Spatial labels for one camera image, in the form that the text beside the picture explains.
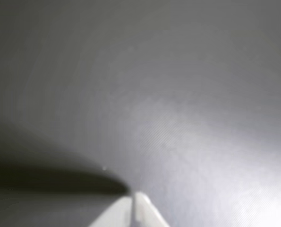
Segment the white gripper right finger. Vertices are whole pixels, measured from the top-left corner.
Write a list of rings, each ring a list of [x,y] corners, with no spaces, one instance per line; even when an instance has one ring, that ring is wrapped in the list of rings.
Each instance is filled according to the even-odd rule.
[[[135,193],[135,220],[142,227],[170,227],[165,218],[143,192]]]

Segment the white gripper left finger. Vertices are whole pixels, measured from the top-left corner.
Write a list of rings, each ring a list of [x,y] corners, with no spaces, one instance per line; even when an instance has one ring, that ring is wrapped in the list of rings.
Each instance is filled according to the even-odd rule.
[[[129,227],[131,214],[132,198],[123,196],[102,212],[89,227]]]

